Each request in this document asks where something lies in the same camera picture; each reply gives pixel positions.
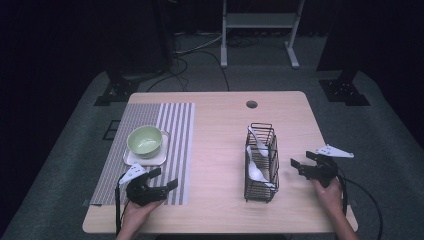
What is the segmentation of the white square plate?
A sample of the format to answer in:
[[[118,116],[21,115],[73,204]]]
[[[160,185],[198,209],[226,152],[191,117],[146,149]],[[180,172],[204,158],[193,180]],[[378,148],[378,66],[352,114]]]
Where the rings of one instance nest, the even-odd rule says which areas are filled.
[[[162,131],[161,134],[162,134],[163,143],[159,153],[156,156],[152,158],[144,159],[144,158],[141,158],[139,155],[132,153],[129,149],[126,149],[122,157],[123,162],[126,165],[133,165],[135,163],[138,163],[141,166],[162,165],[167,159],[170,136],[166,131]]]

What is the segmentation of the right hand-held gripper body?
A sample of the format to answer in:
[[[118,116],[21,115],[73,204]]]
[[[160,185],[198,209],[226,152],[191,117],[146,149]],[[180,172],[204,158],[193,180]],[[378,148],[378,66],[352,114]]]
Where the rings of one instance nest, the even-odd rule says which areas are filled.
[[[304,170],[298,171],[298,173],[308,180],[318,180],[324,188],[328,187],[330,181],[338,175],[338,165],[334,161],[334,158],[354,157],[353,153],[341,150],[329,144],[318,148],[313,153],[318,154],[318,161],[314,161],[314,166],[302,164],[304,166]]]

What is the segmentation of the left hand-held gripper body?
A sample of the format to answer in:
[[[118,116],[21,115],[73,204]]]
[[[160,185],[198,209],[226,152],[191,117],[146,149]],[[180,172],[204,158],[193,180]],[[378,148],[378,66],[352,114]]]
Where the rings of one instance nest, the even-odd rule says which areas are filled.
[[[160,194],[159,187],[148,185],[148,173],[140,164],[133,164],[118,180],[118,185],[126,184],[126,196],[133,203],[145,206],[151,202],[166,200],[167,194]]]

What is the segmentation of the black stand base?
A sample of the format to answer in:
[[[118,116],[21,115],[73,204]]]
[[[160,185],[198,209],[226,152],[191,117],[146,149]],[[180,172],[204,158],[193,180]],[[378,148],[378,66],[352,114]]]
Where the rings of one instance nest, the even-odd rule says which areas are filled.
[[[139,82],[125,78],[119,70],[107,70],[109,83],[102,95],[98,96],[95,106],[109,106],[113,102],[127,102],[138,90]]]
[[[361,94],[353,80],[358,70],[346,69],[341,72],[337,79],[323,79],[319,84],[329,102],[342,102],[346,106],[369,106],[367,98]]]

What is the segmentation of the grey striped placemat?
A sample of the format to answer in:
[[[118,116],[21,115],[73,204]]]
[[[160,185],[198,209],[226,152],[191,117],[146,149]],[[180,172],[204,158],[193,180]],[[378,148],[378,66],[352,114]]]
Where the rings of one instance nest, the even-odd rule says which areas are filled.
[[[178,179],[178,187],[169,193],[165,204],[185,205],[189,193],[194,119],[194,103],[128,104],[90,204],[115,204],[115,187],[118,179],[130,168],[125,162],[129,153],[127,138],[136,128],[150,125],[166,132],[169,142],[165,146],[166,159],[159,165],[161,175],[152,179],[149,185],[164,186]]]

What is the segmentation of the white spoon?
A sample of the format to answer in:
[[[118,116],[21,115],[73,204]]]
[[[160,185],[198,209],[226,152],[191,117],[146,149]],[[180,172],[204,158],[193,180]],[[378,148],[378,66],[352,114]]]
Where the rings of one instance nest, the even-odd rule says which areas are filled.
[[[269,151],[268,151],[267,146],[259,139],[258,135],[256,134],[256,132],[254,131],[254,129],[251,126],[248,127],[248,130],[253,135],[253,137],[256,141],[258,151],[261,153],[262,156],[268,157]]]
[[[248,174],[249,174],[249,178],[251,180],[257,181],[257,182],[261,182],[263,184],[265,184],[269,189],[271,190],[275,190],[276,186],[269,182],[263,175],[263,173],[261,172],[261,170],[256,166],[255,162],[253,161],[253,156],[252,156],[252,151],[251,151],[251,147],[247,146],[246,147],[246,152],[248,154],[248,159],[249,159],[249,163],[248,163]]]

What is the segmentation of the person's right hand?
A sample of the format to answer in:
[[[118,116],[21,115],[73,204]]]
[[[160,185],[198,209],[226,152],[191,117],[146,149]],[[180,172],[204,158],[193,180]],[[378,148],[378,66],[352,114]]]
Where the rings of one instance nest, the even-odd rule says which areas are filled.
[[[311,180],[318,201],[329,217],[343,216],[342,188],[337,178],[333,178],[329,186],[324,188],[318,180]]]

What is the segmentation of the green bowl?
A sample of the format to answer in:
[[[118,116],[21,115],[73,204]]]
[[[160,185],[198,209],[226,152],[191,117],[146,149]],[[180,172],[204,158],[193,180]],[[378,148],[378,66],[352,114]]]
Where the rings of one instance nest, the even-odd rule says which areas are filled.
[[[155,157],[162,147],[162,132],[154,126],[141,126],[127,137],[127,147],[143,159]]]

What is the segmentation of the white metal stand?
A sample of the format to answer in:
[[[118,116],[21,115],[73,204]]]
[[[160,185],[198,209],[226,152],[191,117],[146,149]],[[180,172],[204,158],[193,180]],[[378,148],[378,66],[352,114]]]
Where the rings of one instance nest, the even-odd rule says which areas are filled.
[[[294,51],[294,42],[300,24],[306,0],[299,0],[297,10],[293,13],[230,13],[227,0],[223,0],[220,65],[228,66],[227,33],[230,29],[290,29],[290,38],[285,42],[285,50],[291,67],[299,69],[300,64]]]

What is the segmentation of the person's left hand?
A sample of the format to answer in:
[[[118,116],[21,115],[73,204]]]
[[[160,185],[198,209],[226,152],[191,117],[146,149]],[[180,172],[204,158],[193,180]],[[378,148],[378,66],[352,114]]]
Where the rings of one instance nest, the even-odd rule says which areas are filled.
[[[124,211],[124,218],[120,232],[138,233],[149,218],[150,214],[161,204],[162,201],[156,201],[145,206],[139,206],[138,204],[130,201]]]

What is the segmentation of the black floor outlet frame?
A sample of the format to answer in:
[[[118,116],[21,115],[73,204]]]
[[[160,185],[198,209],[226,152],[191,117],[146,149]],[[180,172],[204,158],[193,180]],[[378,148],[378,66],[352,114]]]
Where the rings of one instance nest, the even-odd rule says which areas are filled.
[[[105,141],[113,141],[117,134],[119,125],[120,125],[119,120],[111,120],[107,129],[105,130],[103,134],[102,139]]]

